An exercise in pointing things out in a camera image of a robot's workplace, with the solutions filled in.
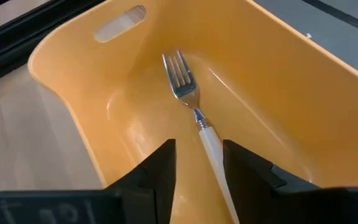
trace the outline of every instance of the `fork handle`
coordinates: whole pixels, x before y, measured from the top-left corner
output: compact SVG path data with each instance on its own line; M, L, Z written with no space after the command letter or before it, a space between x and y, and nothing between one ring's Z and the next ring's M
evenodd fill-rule
M235 224L239 224L240 222L236 213L236 208L234 207L229 187L227 186L226 176L224 175L223 147L221 140L218 138L218 135L212 126L202 128L199 134L208 155L209 162L214 170L219 187L223 193L226 205L229 208L231 217Z

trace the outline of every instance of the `black plastic part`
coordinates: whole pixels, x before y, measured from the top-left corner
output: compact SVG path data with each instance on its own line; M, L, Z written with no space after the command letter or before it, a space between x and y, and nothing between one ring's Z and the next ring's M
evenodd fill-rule
M170 139L104 190L0 192L0 224L169 223L175 167Z
M240 223L358 224L358 188L319 189L230 140L223 148Z
M0 26L0 78L27 63L54 28L104 0L52 0Z

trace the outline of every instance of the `orange plastic basket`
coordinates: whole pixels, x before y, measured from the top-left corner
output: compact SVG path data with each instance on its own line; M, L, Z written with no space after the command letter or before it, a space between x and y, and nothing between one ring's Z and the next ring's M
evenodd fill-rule
M142 22L95 40L137 5ZM104 185L175 138L172 223L231 222L193 113L171 93L172 49L221 139L319 186L358 185L358 71L247 0L110 0L39 44L30 72L67 105Z

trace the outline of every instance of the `basket handle hole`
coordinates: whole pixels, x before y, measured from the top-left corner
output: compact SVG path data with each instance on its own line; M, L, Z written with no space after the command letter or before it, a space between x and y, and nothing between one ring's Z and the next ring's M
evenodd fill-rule
M142 22L145 16L146 8L144 6L135 6L100 27L94 33L94 38L98 42L105 43Z

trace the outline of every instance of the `gray floor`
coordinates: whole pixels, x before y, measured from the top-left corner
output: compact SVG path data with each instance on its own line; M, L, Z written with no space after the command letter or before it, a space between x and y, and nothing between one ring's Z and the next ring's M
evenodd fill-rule
M255 0L256 3L358 70L358 29L301 0ZM322 0L358 18L358 0Z

